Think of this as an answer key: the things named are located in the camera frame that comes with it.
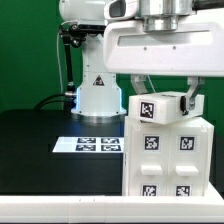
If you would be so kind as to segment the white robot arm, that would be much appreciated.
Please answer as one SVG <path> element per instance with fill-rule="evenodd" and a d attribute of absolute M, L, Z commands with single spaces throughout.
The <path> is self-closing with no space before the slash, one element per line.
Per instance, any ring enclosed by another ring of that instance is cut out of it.
<path fill-rule="evenodd" d="M 60 0 L 59 12 L 83 57 L 71 112 L 88 122 L 200 116 L 200 86 L 224 77 L 224 0 Z"/>

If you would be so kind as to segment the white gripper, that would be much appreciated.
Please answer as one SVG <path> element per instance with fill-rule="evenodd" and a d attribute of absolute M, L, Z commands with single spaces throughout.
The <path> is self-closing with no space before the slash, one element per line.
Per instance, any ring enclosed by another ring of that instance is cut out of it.
<path fill-rule="evenodd" d="M 148 75 L 188 77 L 189 89 L 180 98 L 182 115 L 195 108 L 203 77 L 224 77 L 224 19 L 188 17 L 175 31 L 146 33 L 140 21 L 111 23 L 104 34 L 104 63 L 108 71 L 132 74 L 137 95 L 147 93 Z"/>

